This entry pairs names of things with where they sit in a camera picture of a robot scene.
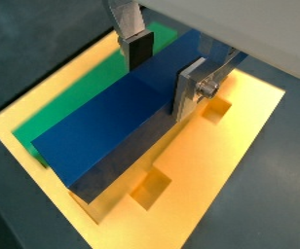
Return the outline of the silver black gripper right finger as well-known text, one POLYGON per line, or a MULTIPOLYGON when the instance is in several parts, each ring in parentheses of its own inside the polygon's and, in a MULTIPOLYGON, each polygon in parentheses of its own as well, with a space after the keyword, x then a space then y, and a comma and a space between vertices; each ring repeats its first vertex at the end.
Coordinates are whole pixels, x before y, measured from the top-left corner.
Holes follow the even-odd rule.
POLYGON ((215 97, 226 75, 247 56, 203 33, 199 34, 198 52, 200 56, 176 76, 172 116, 178 122, 191 114, 203 98, 215 97))

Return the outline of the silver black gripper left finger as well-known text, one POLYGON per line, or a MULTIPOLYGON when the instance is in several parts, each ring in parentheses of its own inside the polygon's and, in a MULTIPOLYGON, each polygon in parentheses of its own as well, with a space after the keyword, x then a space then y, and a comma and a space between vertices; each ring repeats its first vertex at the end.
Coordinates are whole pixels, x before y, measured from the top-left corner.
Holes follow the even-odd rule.
POLYGON ((126 68, 132 70, 152 56, 154 32, 144 26, 139 5, 134 0, 102 2, 119 35, 126 68))

